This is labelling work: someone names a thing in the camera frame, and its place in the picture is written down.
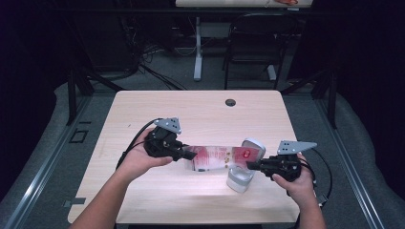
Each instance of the black cable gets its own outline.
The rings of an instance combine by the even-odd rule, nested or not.
[[[176,90],[187,90],[180,82],[176,81],[174,78],[169,77],[167,75],[163,75],[160,73],[156,73],[152,69],[146,67],[143,64],[139,64],[144,70],[152,74],[154,77],[162,81],[168,89],[171,89],[170,87],[173,87]]]
[[[319,157],[321,157],[321,159],[324,161],[325,165],[327,166],[327,169],[328,169],[328,172],[329,172],[329,175],[330,175],[330,187],[329,187],[329,190],[328,190],[328,193],[327,193],[327,199],[329,199],[331,190],[332,190],[332,188],[333,188],[333,176],[332,176],[332,173],[331,173],[330,165],[327,163],[327,161],[326,161],[325,158],[321,155],[321,153],[319,153],[319,152],[318,152],[317,150],[315,150],[315,149],[312,149],[312,150],[313,150],[317,155],[319,155]]]
[[[136,145],[134,145],[135,142],[137,141],[138,137],[140,136],[140,134],[142,134],[142,132],[144,132],[144,131],[146,130],[146,128],[148,128],[148,127],[149,127],[150,125],[152,125],[156,120],[159,120],[159,119],[161,119],[161,118],[153,119],[152,121],[146,123],[146,125],[144,125],[144,126],[142,127],[142,129],[139,130],[139,132],[135,135],[134,139],[132,139],[132,141],[131,141],[131,143],[129,144],[128,148],[127,148],[124,152],[122,152],[122,155],[121,155],[121,157],[119,158],[119,161],[118,161],[118,163],[117,163],[116,169],[121,165],[122,161],[124,161],[124,159],[125,159],[125,157],[127,156],[127,154],[128,154],[132,149],[134,149],[134,147],[136,147],[136,146],[139,145],[140,143],[143,143],[143,142],[144,142],[144,141],[142,141],[142,142],[137,143]]]
[[[326,198],[329,199],[329,198],[330,198],[330,194],[331,194],[331,190],[332,190],[332,187],[333,187],[333,177],[332,177],[330,165],[327,163],[327,161],[326,161],[325,158],[321,155],[321,153],[319,153],[319,152],[318,152],[317,150],[315,150],[315,149],[312,149],[312,150],[313,150],[317,155],[319,155],[319,157],[321,157],[321,159],[324,161],[325,165],[327,166],[328,172],[329,172],[329,174],[330,174],[330,187],[329,187],[329,190],[328,190],[328,193],[327,193],[327,196],[326,196]],[[312,172],[312,175],[315,176],[315,173],[312,171],[312,169],[310,168],[310,166],[309,166],[309,167],[305,166],[305,167],[306,167],[306,168],[309,168],[309,170]],[[325,205],[326,205],[326,202],[322,204],[321,209],[322,209],[323,207],[325,207]],[[300,216],[301,216],[301,215],[298,214],[298,217],[297,217],[297,220],[295,221],[294,226],[291,227],[290,229],[297,229],[297,228],[299,228]]]

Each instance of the human arm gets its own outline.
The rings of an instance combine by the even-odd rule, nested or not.
[[[288,182],[281,176],[274,174],[274,181],[286,189],[300,209],[300,228],[327,228],[318,200],[313,193],[312,175],[308,168],[302,166],[301,176],[293,182]]]
[[[142,142],[150,131],[151,129],[144,131],[135,145]],[[171,156],[148,156],[143,149],[143,143],[140,143],[128,153],[70,228],[113,228],[129,184],[150,168],[166,165],[172,160]]]

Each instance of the white object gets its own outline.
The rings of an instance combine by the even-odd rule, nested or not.
[[[242,142],[242,146],[259,149],[256,161],[262,159],[266,152],[266,147],[258,140],[251,137],[246,138],[244,142]],[[255,172],[256,171],[244,169],[239,166],[230,168],[226,184],[236,192],[244,193],[247,190],[250,181],[253,179]]]

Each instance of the finger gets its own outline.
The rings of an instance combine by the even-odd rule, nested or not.
[[[284,189],[288,189],[289,187],[289,182],[286,181],[283,177],[281,177],[278,174],[273,174],[272,178],[274,179],[274,181],[282,188]]]

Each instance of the desk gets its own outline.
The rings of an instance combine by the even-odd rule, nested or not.
[[[232,98],[236,105],[228,107]],[[261,141],[265,157],[281,140],[296,140],[276,91],[119,92],[107,116],[87,171],[77,191],[84,204],[73,205],[73,222],[114,172],[135,134],[157,117],[177,116],[189,145],[240,146],[246,137]],[[117,223],[216,224],[294,222],[299,210],[286,191],[257,172],[243,194],[226,185],[227,170],[192,172],[184,161],[149,170],[134,180]]]
[[[176,7],[180,8],[280,8],[288,10],[299,10],[300,8],[310,8],[313,0],[298,0],[298,4],[288,6],[286,4],[278,3],[275,0],[176,0]],[[206,25],[214,27],[215,31],[220,31],[219,36],[210,37],[227,37],[229,31],[229,24],[222,23],[218,26],[212,26],[212,23]],[[201,38],[204,37],[201,28],[203,24],[200,22],[200,17],[196,20],[196,64],[194,66],[194,80],[200,81],[202,79],[203,55]],[[270,79],[275,79],[276,73],[273,66],[267,68]]]

